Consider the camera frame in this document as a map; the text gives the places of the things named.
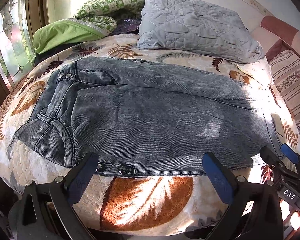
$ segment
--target leaf pattern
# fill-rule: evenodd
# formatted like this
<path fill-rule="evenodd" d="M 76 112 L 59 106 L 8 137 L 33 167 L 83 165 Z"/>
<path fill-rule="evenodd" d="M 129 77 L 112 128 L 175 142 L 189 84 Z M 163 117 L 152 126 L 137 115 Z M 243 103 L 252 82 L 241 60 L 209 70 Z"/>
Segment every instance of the leaf pattern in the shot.
<path fill-rule="evenodd" d="M 284 130 L 284 135 L 287 138 L 288 142 L 291 144 L 293 147 L 297 147 L 298 145 L 298 137 L 299 135 L 296 134 L 290 127 L 290 125 L 287 125 L 287 121 L 285 121 L 282 124 L 282 128 Z"/>
<path fill-rule="evenodd" d="M 2 133 L 2 126 L 3 126 L 3 120 L 6 117 L 6 114 L 2 117 L 1 122 L 0 122 L 0 141 L 4 139 L 4 134 Z"/>
<path fill-rule="evenodd" d="M 55 68 L 59 67 L 61 64 L 63 64 L 63 61 L 59 60 L 59 55 L 58 56 L 58 60 L 56 61 L 52 61 L 50 62 L 50 64 L 48 65 L 47 69 L 43 72 L 40 73 L 36 76 L 34 76 L 33 78 L 27 78 L 27 83 L 23 85 L 23 87 L 21 88 L 21 91 L 19 93 L 19 95 L 21 95 L 23 93 L 23 91 L 25 91 L 25 89 L 35 80 L 37 80 L 38 78 L 42 77 L 43 75 L 45 75 L 46 73 L 50 73 L 51 70 L 54 70 Z"/>
<path fill-rule="evenodd" d="M 13 171 L 11 171 L 11 174 L 10 174 L 10 186 L 14 188 L 14 190 L 16 192 L 18 192 L 20 195 L 23 194 L 24 190 L 25 190 L 25 186 L 21 186 L 17 180 L 16 180 L 16 177 L 13 173 Z"/>
<path fill-rule="evenodd" d="M 49 73 L 51 70 L 59 67 L 61 64 L 63 64 L 63 61 L 61 60 L 56 60 L 56 61 L 52 61 L 50 62 L 49 66 L 47 67 L 45 73 Z"/>
<path fill-rule="evenodd" d="M 38 81 L 34 83 L 29 88 L 28 92 L 22 96 L 17 107 L 12 111 L 11 116 L 19 114 L 28 109 L 30 106 L 34 105 L 44 91 L 45 84 L 46 83 L 44 81 Z"/>
<path fill-rule="evenodd" d="M 175 52 L 175 53 L 167 53 L 167 54 L 162 54 L 157 56 L 157 61 L 162 62 L 163 60 L 165 60 L 166 58 L 170 58 L 170 57 L 183 57 L 183 58 L 190 58 L 190 57 L 202 57 L 201 54 L 189 54 L 189 53 L 185 53 L 185 52 Z"/>
<path fill-rule="evenodd" d="M 275 103 L 277 104 L 277 106 L 279 106 L 279 102 L 278 102 L 278 100 L 277 100 L 277 98 L 276 98 L 276 96 L 275 96 L 275 93 L 274 93 L 273 88 L 271 87 L 271 85 L 269 85 L 268 87 L 269 87 L 269 89 L 270 89 L 270 92 L 271 92 L 271 94 L 272 94 L 272 96 L 273 96 L 273 99 L 274 99 Z"/>
<path fill-rule="evenodd" d="M 241 75 L 240 72 L 234 71 L 234 70 L 230 70 L 229 72 L 229 76 L 232 79 L 238 80 L 238 81 L 242 81 L 246 84 L 250 84 L 250 80 L 249 77 Z"/>
<path fill-rule="evenodd" d="M 264 184 L 266 180 L 270 179 L 273 181 L 273 171 L 270 169 L 268 165 L 261 167 L 261 183 Z"/>
<path fill-rule="evenodd" d="M 109 57 L 119 57 L 119 58 L 134 58 L 138 56 L 145 56 L 144 54 L 140 54 L 137 52 L 134 52 L 132 48 L 132 44 L 126 44 L 126 45 L 118 45 L 115 44 L 116 47 L 110 49 L 107 53 Z"/>
<path fill-rule="evenodd" d="M 220 70 L 219 70 L 219 64 L 222 63 L 222 62 L 223 62 L 222 58 L 214 57 L 213 61 L 212 61 L 212 65 L 216 68 L 217 71 L 220 72 Z"/>
<path fill-rule="evenodd" d="M 186 206 L 192 177 L 114 178 L 100 212 L 101 230 L 136 231 L 162 225 Z"/>
<path fill-rule="evenodd" d="M 96 51 L 98 49 L 101 49 L 102 47 L 103 47 L 103 45 L 96 46 L 96 47 L 93 47 L 93 46 L 90 46 L 90 47 L 75 46 L 74 51 L 76 51 L 77 56 L 84 57 L 84 56 L 90 55 L 92 53 L 98 54 L 98 52 L 96 52 Z"/>

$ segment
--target denim jeans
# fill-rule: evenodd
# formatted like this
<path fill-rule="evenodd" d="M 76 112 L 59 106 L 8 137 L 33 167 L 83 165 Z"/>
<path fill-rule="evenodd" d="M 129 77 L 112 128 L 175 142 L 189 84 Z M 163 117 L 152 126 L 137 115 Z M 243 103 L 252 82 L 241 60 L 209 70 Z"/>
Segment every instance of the denim jeans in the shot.
<path fill-rule="evenodd" d="M 16 138 L 44 158 L 73 167 L 87 152 L 104 176 L 205 174 L 202 156 L 223 165 L 281 157 L 262 90 L 179 65 L 88 57 L 55 71 Z"/>

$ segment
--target bedspread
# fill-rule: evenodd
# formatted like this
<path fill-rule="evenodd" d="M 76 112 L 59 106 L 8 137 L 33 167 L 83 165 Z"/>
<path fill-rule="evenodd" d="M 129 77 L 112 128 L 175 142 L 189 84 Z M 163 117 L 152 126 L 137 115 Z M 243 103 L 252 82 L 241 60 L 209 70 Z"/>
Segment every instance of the bedspread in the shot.
<path fill-rule="evenodd" d="M 254 64 L 230 61 L 179 50 L 138 50 L 139 36 L 121 34 L 81 43 L 37 65 L 7 97 L 0 111 L 0 177 L 22 193 L 27 181 L 51 182 L 68 168 L 54 164 L 14 139 L 15 131 L 29 119 L 51 73 L 82 57 L 140 58 L 188 66 L 230 76 L 267 91 L 278 138 L 300 154 L 300 135 L 285 103 L 272 82 L 266 59 Z M 289 167 L 291 163 L 284 160 Z M 234 171 L 250 182 L 263 183 L 271 171 L 255 165 Z M 74 209 L 90 228 L 129 235 L 161 236 L 215 224 L 226 210 L 206 176 L 116 178 L 94 175 Z"/>

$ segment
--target stained glass window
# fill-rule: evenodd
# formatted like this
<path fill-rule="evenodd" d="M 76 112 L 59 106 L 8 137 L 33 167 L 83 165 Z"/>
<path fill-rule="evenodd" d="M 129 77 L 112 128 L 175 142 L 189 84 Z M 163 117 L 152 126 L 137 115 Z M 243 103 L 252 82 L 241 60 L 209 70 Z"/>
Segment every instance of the stained glass window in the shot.
<path fill-rule="evenodd" d="M 32 70 L 33 57 L 25 0 L 9 0 L 0 12 L 0 73 L 10 91 Z"/>

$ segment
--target pillow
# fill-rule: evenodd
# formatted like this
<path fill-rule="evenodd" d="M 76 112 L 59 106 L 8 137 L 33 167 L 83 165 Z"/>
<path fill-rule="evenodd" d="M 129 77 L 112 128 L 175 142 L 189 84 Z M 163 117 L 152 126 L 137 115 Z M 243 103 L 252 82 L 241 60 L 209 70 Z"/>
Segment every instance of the pillow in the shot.
<path fill-rule="evenodd" d="M 272 46 L 280 40 L 278 36 L 261 27 L 255 28 L 252 31 L 251 36 L 261 43 L 265 54 L 267 54 L 268 51 L 272 48 Z"/>
<path fill-rule="evenodd" d="M 239 15 L 200 0 L 145 0 L 138 49 L 182 49 L 239 63 L 265 54 Z"/>
<path fill-rule="evenodd" d="M 263 29 L 264 33 L 260 35 L 261 31 L 256 29 L 256 36 L 254 34 L 252 34 L 252 36 L 257 41 L 260 41 L 265 53 L 267 53 L 267 50 L 265 49 L 262 36 L 267 36 L 266 40 L 274 40 L 274 37 L 277 37 L 278 39 L 283 40 L 296 53 L 300 55 L 300 31 L 295 27 L 292 27 L 291 25 L 274 16 L 268 15 L 262 19 L 259 28 Z"/>
<path fill-rule="evenodd" d="M 287 49 L 270 63 L 274 84 L 294 116 L 300 132 L 300 57 Z"/>
<path fill-rule="evenodd" d="M 268 62 L 271 62 L 275 56 L 277 56 L 282 51 L 283 42 L 282 40 L 277 40 L 275 44 L 266 53 L 266 58 Z"/>

